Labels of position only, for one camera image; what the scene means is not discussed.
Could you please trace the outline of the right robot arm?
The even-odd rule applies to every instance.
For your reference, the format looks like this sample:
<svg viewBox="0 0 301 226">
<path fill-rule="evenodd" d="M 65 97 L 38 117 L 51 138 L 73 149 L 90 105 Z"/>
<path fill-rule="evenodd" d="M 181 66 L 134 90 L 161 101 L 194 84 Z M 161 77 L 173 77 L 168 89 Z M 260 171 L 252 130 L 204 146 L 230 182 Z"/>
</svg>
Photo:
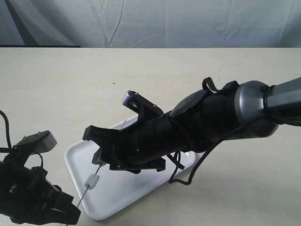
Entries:
<svg viewBox="0 0 301 226">
<path fill-rule="evenodd" d="M 135 91 L 122 104 L 137 113 L 137 121 L 122 129 L 89 126 L 83 139 L 99 146 L 92 163 L 111 170 L 139 174 L 165 170 L 164 156 L 178 151 L 203 153 L 220 139 L 237 140 L 272 135 L 279 124 L 301 121 L 300 78 L 268 86 L 260 81 L 227 83 L 217 89 L 205 78 L 202 89 L 169 112 Z"/>
</svg>

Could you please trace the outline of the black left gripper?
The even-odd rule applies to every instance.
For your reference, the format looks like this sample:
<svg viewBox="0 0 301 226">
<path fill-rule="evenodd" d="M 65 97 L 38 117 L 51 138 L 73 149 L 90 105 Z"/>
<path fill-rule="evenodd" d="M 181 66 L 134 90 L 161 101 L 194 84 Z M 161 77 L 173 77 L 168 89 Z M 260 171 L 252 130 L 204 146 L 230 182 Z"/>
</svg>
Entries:
<svg viewBox="0 0 301 226">
<path fill-rule="evenodd" d="M 0 162 L 0 213 L 13 223 L 76 225 L 81 211 L 72 203 L 73 196 L 46 179 L 43 162 L 29 169 L 17 152 L 5 152 Z"/>
</svg>

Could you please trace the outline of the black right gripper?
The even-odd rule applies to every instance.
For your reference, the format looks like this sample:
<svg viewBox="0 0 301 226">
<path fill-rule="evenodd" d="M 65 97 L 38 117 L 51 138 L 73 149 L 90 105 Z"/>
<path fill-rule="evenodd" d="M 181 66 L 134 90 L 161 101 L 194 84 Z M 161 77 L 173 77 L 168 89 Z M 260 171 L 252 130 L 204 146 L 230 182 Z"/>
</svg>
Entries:
<svg viewBox="0 0 301 226">
<path fill-rule="evenodd" d="M 171 123 L 169 113 L 152 120 L 138 120 L 123 129 L 88 126 L 84 141 L 99 145 L 92 164 L 108 164 L 110 170 L 139 174 L 142 170 L 163 171 L 163 157 L 181 151 L 179 130 Z"/>
</svg>

